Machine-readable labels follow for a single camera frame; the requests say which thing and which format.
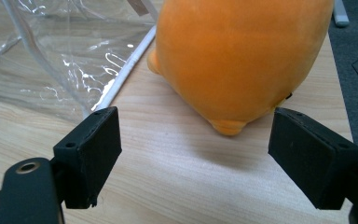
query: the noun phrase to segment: stuffed animal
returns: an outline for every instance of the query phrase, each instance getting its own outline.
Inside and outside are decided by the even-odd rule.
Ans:
[[[213,127],[235,135],[309,73],[334,0],[166,0],[149,69]]]

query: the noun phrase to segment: plastic wrap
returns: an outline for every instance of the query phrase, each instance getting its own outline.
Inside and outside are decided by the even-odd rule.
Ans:
[[[133,2],[0,2],[0,101],[75,121],[109,106],[154,37]]]

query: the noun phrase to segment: black plastic part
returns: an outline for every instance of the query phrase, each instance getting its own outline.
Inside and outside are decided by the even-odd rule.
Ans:
[[[0,224],[8,223],[63,223],[47,159],[21,161],[5,173],[0,191]]]
[[[302,113],[277,108],[268,153],[316,208],[341,208],[358,146]]]
[[[64,192],[59,195],[67,208],[89,208],[97,204],[120,153],[116,107],[94,112],[54,147],[54,170],[65,170],[57,185],[64,186]]]

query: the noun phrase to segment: table surface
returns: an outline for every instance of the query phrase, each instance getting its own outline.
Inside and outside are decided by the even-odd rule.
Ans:
[[[67,223],[348,223],[351,203],[339,211],[315,209],[270,157],[272,114],[238,136],[220,135],[147,69],[145,55],[112,105],[123,152],[98,206],[64,209]],[[282,107],[351,140],[328,36],[309,76]],[[6,169],[32,157],[52,158],[52,147],[74,127],[0,103],[0,188]]]

